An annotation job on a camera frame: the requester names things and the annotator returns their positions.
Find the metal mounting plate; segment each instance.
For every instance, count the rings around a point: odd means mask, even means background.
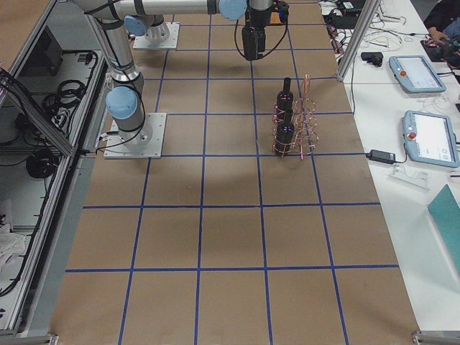
[[[153,134],[148,143],[142,146],[129,147],[122,143],[118,135],[110,136],[107,140],[107,146],[117,145],[110,149],[105,149],[103,156],[105,158],[132,159],[132,158],[161,158],[163,146],[163,137],[165,136],[166,113],[147,113],[145,121],[152,126]],[[118,131],[115,121],[112,122],[111,131]]]
[[[144,36],[136,37],[134,41],[134,50],[168,50],[178,48],[179,39],[179,23],[166,23],[167,28],[170,30],[170,36],[167,40],[154,44],[146,40]]]

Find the person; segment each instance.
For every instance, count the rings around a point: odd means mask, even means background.
[[[440,45],[460,35],[460,0],[440,0],[423,22],[431,38]]]

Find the white table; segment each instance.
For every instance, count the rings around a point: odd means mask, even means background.
[[[426,32],[410,0],[398,0],[405,25],[386,24],[400,32]],[[419,41],[403,41],[394,52],[378,46],[361,48],[355,60],[353,90],[355,119],[366,152],[375,149],[393,152],[404,160],[402,118],[407,110],[444,114],[451,118],[454,132],[460,137],[460,85],[450,75],[442,78],[447,91],[428,98],[406,94],[395,80],[388,65],[392,55],[425,55]],[[382,51],[381,68],[361,61],[362,51]],[[445,63],[434,63],[438,73],[448,72]],[[351,71],[345,78],[351,103]],[[460,201],[460,179],[450,178],[451,168],[412,162],[404,163],[408,175],[418,171],[428,174],[430,190],[390,177],[394,167],[369,161],[369,167],[390,231],[401,272],[415,317],[422,331],[458,331],[460,329],[460,279],[428,212],[428,204],[445,184],[449,184]]]

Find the hand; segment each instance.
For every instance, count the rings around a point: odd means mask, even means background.
[[[443,40],[449,40],[449,36],[443,32],[439,32],[435,27],[429,28],[428,33],[430,34],[431,38],[433,38],[433,40],[435,40],[440,45],[446,44]]]

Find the dark glass bottle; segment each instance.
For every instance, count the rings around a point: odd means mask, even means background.
[[[285,78],[282,91],[276,98],[277,111],[276,115],[279,120],[283,120],[285,112],[293,108],[294,95],[290,91],[290,78]]]
[[[293,110],[288,109],[285,112],[283,121],[276,128],[275,154],[279,156],[286,155],[290,150],[290,144],[293,140],[294,125],[292,123]]]

